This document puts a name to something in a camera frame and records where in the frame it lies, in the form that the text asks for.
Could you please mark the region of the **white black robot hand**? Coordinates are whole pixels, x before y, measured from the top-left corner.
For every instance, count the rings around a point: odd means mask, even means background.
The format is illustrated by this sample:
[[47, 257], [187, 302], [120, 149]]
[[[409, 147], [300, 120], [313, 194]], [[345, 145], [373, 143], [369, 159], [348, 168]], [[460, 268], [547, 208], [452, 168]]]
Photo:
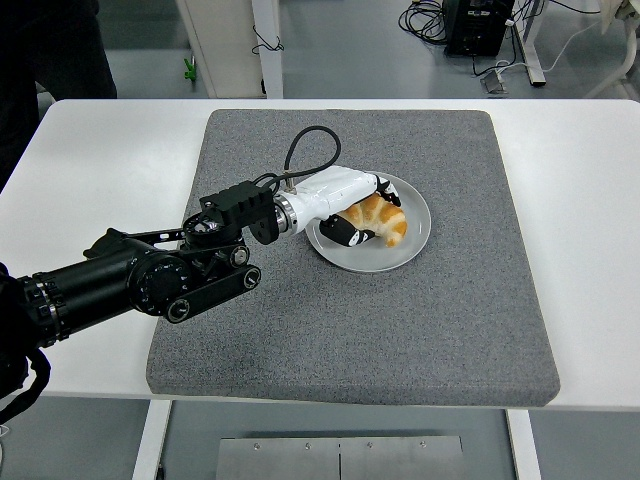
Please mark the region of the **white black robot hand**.
[[380, 237], [388, 247], [405, 238], [408, 223], [392, 182], [374, 173], [330, 166], [280, 194], [283, 231], [297, 234], [313, 220], [323, 236], [353, 247]]

